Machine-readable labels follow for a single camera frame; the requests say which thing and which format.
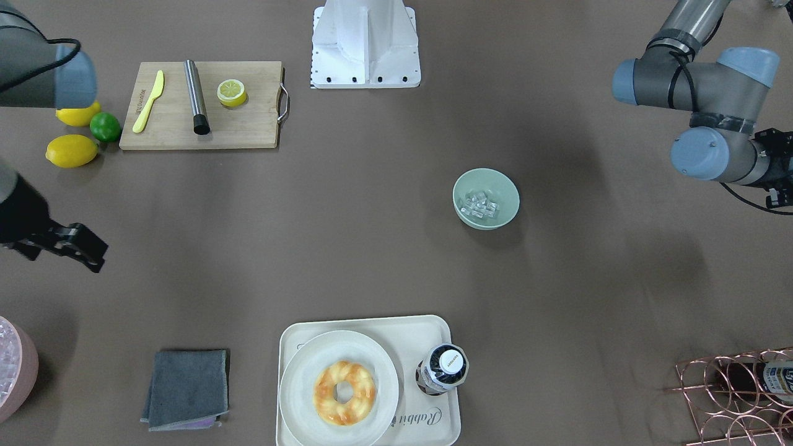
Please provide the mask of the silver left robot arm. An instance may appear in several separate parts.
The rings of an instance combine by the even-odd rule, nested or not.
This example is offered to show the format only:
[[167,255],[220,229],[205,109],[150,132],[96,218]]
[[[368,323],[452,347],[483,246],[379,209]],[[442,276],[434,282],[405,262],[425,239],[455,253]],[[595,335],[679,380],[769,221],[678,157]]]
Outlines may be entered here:
[[729,4],[677,2],[643,56],[618,65],[612,94],[629,105],[691,113],[670,151],[677,172],[729,193],[734,185],[765,190],[761,210],[789,216],[791,132],[755,129],[781,59],[765,48],[731,47],[715,62],[696,61]]

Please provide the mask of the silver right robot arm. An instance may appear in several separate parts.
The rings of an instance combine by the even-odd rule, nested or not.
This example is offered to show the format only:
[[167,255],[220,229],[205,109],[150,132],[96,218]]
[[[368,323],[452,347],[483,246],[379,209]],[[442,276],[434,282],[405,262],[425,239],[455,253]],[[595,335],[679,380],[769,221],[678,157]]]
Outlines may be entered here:
[[[82,108],[97,96],[90,56],[73,38],[48,38],[9,1],[1,3],[1,105]],[[81,223],[60,225],[45,198],[7,163],[1,167],[1,244],[36,260],[43,251],[100,272],[107,243]]]

